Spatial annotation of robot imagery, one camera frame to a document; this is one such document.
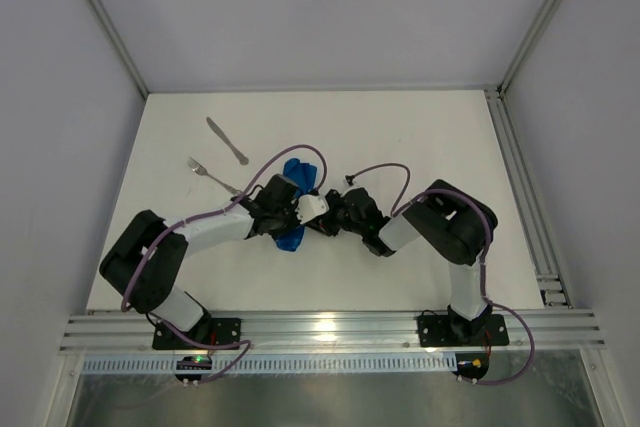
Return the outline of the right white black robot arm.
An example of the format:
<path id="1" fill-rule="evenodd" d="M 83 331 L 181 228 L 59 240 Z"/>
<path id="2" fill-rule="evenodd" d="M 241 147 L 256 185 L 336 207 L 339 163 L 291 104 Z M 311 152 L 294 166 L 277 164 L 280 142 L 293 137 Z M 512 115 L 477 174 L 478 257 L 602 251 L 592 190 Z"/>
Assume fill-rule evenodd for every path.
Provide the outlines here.
<path id="1" fill-rule="evenodd" d="M 375 256 L 390 257 L 419 238 L 426 240 L 449 265 L 449 331 L 462 345 L 489 338 L 493 307 L 486 294 L 486 256 L 498 225 L 490 208 L 442 179 L 390 216 L 363 187 L 332 189 L 325 200 L 327 212 L 307 226 L 328 237 L 355 234 Z"/>

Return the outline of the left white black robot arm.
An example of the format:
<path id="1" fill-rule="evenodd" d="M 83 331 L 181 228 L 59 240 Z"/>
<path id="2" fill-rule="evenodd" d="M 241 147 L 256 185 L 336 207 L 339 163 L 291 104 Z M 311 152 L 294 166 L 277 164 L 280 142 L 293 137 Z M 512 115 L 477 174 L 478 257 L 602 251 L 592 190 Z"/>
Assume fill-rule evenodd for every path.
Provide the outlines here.
<path id="1" fill-rule="evenodd" d="M 128 307 L 158 318 L 160 341 L 188 346 L 221 344 L 218 322 L 175 286 L 184 259 L 220 244 L 260 235 L 278 237 L 297 228 L 296 196 L 300 193 L 292 180 L 277 174 L 255 197 L 237 200 L 220 215 L 170 223 L 151 210 L 141 211 L 107 252 L 99 273 Z"/>

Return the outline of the silver fork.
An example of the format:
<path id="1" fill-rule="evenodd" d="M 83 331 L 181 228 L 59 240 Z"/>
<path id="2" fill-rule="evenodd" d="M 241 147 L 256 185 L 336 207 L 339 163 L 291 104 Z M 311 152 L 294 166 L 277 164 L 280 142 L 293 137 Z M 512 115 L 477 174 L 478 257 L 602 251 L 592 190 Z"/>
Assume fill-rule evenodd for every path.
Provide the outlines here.
<path id="1" fill-rule="evenodd" d="M 205 177 L 208 178 L 212 181 L 214 181 L 215 183 L 217 183 L 219 186 L 221 186 L 224 190 L 226 190 L 228 193 L 232 194 L 232 195 L 239 195 L 241 193 L 240 190 L 236 189 L 235 187 L 232 187 L 231 185 L 227 184 L 226 182 L 218 179 L 217 177 L 213 176 L 200 162 L 198 162 L 197 160 L 195 160 L 193 157 L 188 157 L 187 158 L 187 165 L 189 166 L 190 170 L 192 172 L 194 172 L 196 175 L 201 176 L 201 177 Z"/>

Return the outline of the blue cloth napkin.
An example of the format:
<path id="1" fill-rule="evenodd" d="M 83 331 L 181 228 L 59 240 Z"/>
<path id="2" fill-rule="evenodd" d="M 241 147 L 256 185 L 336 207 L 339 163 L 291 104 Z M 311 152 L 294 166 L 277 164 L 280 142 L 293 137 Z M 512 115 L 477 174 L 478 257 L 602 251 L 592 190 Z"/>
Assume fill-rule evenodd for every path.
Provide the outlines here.
<path id="1" fill-rule="evenodd" d="M 301 162 L 299 158 L 290 158 L 283 167 L 283 175 L 294 182 L 298 190 L 295 197 L 309 193 L 315 186 L 317 167 L 307 162 Z M 299 226 L 275 239 L 278 249 L 286 252 L 295 252 L 301 245 L 305 233 L 305 227 Z"/>

